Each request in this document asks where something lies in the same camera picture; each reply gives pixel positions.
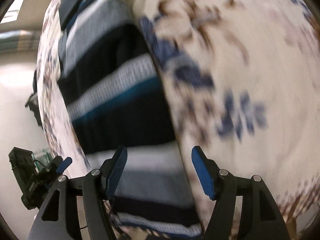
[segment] wire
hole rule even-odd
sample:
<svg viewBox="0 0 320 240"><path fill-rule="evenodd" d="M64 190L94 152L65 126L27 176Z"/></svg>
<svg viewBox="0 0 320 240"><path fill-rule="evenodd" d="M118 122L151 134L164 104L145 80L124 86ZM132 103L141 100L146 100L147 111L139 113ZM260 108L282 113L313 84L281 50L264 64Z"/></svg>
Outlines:
<svg viewBox="0 0 320 240"><path fill-rule="evenodd" d="M37 162L37 163L40 163L43 167L45 167L45 165L41 162L41 161L38 161L38 160L33 160L33 162Z"/></svg>

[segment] bed sheet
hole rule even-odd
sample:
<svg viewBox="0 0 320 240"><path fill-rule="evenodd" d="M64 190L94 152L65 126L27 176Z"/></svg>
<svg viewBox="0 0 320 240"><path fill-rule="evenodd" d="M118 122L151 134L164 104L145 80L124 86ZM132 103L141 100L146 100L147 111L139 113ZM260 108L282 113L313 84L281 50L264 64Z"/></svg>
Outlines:
<svg viewBox="0 0 320 240"><path fill-rule="evenodd" d="M90 166L56 83L60 1L44 17L39 108L51 152L72 157L77 177ZM158 63L202 223L214 202L193 168L194 145L236 176L261 175L286 222L319 200L320 27L305 2L126 1Z"/></svg>

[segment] beige wall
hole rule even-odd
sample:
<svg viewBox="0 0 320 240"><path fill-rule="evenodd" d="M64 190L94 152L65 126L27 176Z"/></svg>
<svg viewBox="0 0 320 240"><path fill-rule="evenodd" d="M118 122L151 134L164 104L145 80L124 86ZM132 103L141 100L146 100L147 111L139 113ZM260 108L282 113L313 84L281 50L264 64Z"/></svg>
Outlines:
<svg viewBox="0 0 320 240"><path fill-rule="evenodd" d="M1 23L0 33L10 30L41 30L44 13L51 0L24 0L18 19Z"/></svg>
<svg viewBox="0 0 320 240"><path fill-rule="evenodd" d="M22 192L11 170L13 147L31 151L48 148L43 130L24 107L32 93L36 52L0 54L0 212L19 240L27 240L36 210L22 204Z"/></svg>

